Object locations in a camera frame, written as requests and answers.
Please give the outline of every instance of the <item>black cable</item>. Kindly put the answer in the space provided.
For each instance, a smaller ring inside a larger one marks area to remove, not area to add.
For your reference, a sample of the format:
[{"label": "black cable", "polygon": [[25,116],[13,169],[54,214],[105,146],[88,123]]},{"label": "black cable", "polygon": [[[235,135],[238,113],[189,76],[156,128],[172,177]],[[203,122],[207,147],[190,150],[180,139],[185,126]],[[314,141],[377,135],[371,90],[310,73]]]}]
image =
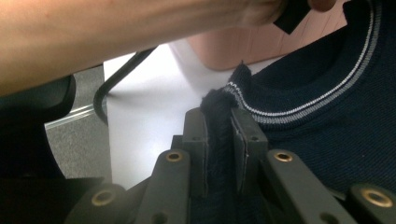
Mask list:
[{"label": "black cable", "polygon": [[93,109],[99,119],[105,124],[107,123],[107,114],[105,113],[102,103],[107,94],[115,87],[119,82],[121,82],[128,74],[136,69],[136,67],[141,64],[145,59],[154,51],[157,47],[152,49],[146,49],[137,52],[128,62],[123,65],[113,76],[111,76],[105,83],[99,87],[93,98]]}]

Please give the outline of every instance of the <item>ribbed collar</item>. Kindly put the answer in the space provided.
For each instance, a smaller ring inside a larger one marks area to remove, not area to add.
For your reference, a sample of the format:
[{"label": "ribbed collar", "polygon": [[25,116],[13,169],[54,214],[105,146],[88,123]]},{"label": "ribbed collar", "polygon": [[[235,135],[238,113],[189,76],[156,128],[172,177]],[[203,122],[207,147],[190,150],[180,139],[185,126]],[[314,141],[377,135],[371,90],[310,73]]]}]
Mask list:
[{"label": "ribbed collar", "polygon": [[347,97],[365,76],[380,32],[380,1],[344,5],[347,26],[255,76],[240,64],[224,90],[268,129],[305,122]]}]

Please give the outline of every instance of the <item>white stripe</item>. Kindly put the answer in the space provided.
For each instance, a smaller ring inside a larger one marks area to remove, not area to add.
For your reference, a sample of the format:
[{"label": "white stripe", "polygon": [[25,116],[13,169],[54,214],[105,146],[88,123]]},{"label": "white stripe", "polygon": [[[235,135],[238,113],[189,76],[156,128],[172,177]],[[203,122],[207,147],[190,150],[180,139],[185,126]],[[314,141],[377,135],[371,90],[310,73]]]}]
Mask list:
[{"label": "white stripe", "polygon": [[[370,36],[371,36],[371,34],[372,34],[372,32],[373,32],[373,29],[374,29],[374,11],[373,11],[373,5],[372,5],[372,3],[371,3],[370,1],[369,1],[369,5],[370,5],[370,8],[371,8],[369,30],[368,30],[368,32],[367,32],[367,36],[366,36],[366,38],[365,38],[365,43],[364,43],[364,46],[363,46],[363,50],[362,50],[362,52],[361,52],[361,55],[360,55],[360,57],[359,57],[357,63],[355,64],[355,66],[353,67],[353,69],[349,72],[348,76],[347,76],[342,82],[340,82],[340,83],[339,83],[336,87],[334,87],[332,90],[330,90],[330,91],[326,92],[325,94],[321,95],[319,98],[317,98],[317,99],[315,99],[315,100],[313,100],[313,101],[311,101],[311,102],[308,102],[308,103],[306,103],[306,104],[304,104],[304,105],[298,106],[298,107],[296,107],[296,108],[294,108],[294,109],[292,109],[292,110],[289,110],[289,111],[271,113],[271,112],[260,111],[260,110],[257,110],[257,109],[255,109],[255,108],[249,106],[249,105],[247,104],[246,100],[244,99],[244,96],[243,96],[241,90],[240,90],[239,87],[238,87],[235,83],[233,83],[233,82],[229,82],[229,83],[227,84],[227,87],[228,87],[228,88],[226,87],[226,88],[225,88],[225,91],[228,91],[228,92],[232,93],[233,95],[235,95],[235,96],[237,97],[238,104],[241,105],[241,103],[242,103],[243,107],[246,108],[247,110],[249,110],[249,111],[251,111],[251,112],[253,112],[253,113],[255,113],[255,114],[262,115],[262,116],[266,116],[266,117],[279,117],[279,116],[287,116],[287,115],[295,114],[295,113],[297,113],[297,112],[300,112],[300,111],[302,111],[302,110],[308,108],[308,107],[311,106],[311,105],[315,105],[317,102],[320,102],[320,101],[322,101],[323,99],[329,97],[331,94],[333,94],[333,93],[336,92],[336,91],[338,91],[338,93],[340,93],[340,94],[343,93],[343,92],[345,92],[345,91],[347,91],[347,90],[350,89],[350,87],[352,87],[353,84],[357,81],[357,78],[353,78],[353,77],[354,77],[354,75],[356,75],[357,70],[360,68],[361,63],[363,62],[363,59],[365,59],[366,53],[372,54],[373,51],[374,51],[373,48],[370,48],[370,49],[368,50],[369,45],[370,45],[370,42],[371,42]],[[338,97],[340,94],[336,95],[335,97],[334,97],[334,95],[333,95],[331,98],[334,99],[334,98]]]}]

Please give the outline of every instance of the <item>knit fabric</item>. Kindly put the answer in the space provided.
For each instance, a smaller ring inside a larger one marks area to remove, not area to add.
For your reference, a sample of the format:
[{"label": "knit fabric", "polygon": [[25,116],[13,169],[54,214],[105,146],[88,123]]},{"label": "knit fabric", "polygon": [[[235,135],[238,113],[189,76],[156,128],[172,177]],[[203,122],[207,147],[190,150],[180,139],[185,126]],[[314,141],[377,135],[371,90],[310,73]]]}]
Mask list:
[{"label": "knit fabric", "polygon": [[257,197],[235,193],[231,108],[250,112],[271,148],[296,153],[327,187],[396,191],[396,4],[352,0],[348,26],[251,75],[240,64],[201,105],[208,124],[209,195],[191,223],[265,223]]}]

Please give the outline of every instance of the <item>finger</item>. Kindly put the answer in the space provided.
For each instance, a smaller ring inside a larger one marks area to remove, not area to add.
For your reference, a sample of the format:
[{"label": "finger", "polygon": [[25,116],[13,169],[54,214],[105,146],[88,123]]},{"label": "finger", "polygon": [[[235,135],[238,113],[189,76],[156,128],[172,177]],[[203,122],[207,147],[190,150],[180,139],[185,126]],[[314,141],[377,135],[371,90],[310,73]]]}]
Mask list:
[{"label": "finger", "polygon": [[309,6],[316,11],[328,11],[335,5],[336,0],[308,0]]}]

